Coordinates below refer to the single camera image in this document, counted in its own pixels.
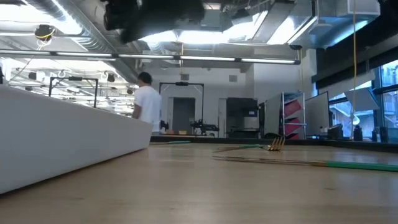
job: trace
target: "ceiling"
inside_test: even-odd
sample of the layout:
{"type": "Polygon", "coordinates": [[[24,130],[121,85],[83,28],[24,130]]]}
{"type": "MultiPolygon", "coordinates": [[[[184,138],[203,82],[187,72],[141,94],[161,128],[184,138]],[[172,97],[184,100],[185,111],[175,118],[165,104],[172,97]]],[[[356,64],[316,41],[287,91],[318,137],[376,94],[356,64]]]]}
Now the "ceiling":
{"type": "MultiPolygon", "coordinates": [[[[299,54],[296,50],[292,50],[289,44],[302,45],[304,50],[326,48],[352,33],[352,16],[339,8],[342,3],[350,1],[320,0],[319,5],[316,5],[311,0],[206,0],[206,16],[199,26],[181,26],[169,31],[166,39],[157,39],[162,35],[156,35],[122,45],[118,41],[117,31],[106,31],[104,28],[104,5],[100,1],[0,0],[2,12],[0,49],[292,60],[299,59],[299,54]],[[233,25],[231,17],[242,8],[246,8],[250,14],[246,19],[251,18],[252,21],[233,25]],[[39,24],[50,24],[55,27],[56,31],[50,42],[44,44],[34,37],[34,31],[39,24]],[[319,24],[328,24],[328,30],[324,33],[317,32],[316,35],[310,34],[310,30],[314,30],[319,24]]],[[[360,29],[376,17],[377,13],[358,15],[356,28],[360,29]]],[[[98,92],[99,107],[115,113],[132,111],[131,102],[134,100],[134,95],[128,95],[127,89],[136,83],[137,74],[143,70],[156,68],[165,70],[183,66],[184,68],[238,68],[241,73],[245,73],[251,66],[250,63],[181,62],[133,58],[117,58],[112,61],[95,58],[87,61],[73,57],[63,59],[67,60],[50,60],[40,56],[17,58],[8,55],[7,58],[0,60],[2,64],[7,64],[8,77],[15,76],[9,84],[21,89],[30,86],[34,92],[41,94],[48,93],[49,77],[59,77],[61,74],[65,77],[97,78],[102,87],[98,92]],[[30,72],[38,71],[44,73],[46,78],[29,79],[30,72]],[[115,82],[108,82],[107,74],[115,74],[115,82]],[[124,107],[115,110],[118,106],[113,105],[118,104],[118,100],[124,107]]],[[[72,98],[85,105],[92,104],[92,100],[88,100],[93,98],[92,83],[68,80],[64,80],[63,83],[64,85],[60,84],[54,90],[56,93],[54,97],[72,98]],[[84,91],[78,93],[66,91],[67,87],[73,86],[79,86],[84,91]]]]}

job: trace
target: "man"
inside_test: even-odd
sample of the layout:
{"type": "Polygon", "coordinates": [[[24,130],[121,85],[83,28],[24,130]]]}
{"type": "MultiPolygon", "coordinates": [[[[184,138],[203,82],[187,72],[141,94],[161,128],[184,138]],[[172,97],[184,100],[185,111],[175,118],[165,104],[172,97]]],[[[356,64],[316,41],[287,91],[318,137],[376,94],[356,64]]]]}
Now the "man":
{"type": "Polygon", "coordinates": [[[139,89],[135,92],[132,117],[152,124],[152,135],[158,135],[162,97],[152,88],[152,77],[149,73],[141,72],[138,76],[138,84],[139,89]]]}

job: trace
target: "exposed ductwork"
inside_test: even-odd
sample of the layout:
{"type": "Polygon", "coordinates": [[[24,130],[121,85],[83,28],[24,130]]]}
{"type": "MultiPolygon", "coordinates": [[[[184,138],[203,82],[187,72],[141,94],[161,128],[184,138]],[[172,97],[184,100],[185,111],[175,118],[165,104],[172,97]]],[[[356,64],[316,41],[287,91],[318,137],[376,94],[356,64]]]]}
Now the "exposed ductwork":
{"type": "MultiPolygon", "coordinates": [[[[71,0],[22,0],[44,14],[52,16],[67,30],[71,25],[80,26],[82,32],[73,40],[89,52],[115,53],[116,49],[106,40],[91,21],[75,6],[71,0]]],[[[126,65],[121,59],[107,62],[120,72],[120,75],[130,83],[137,82],[137,72],[126,65]]]]}

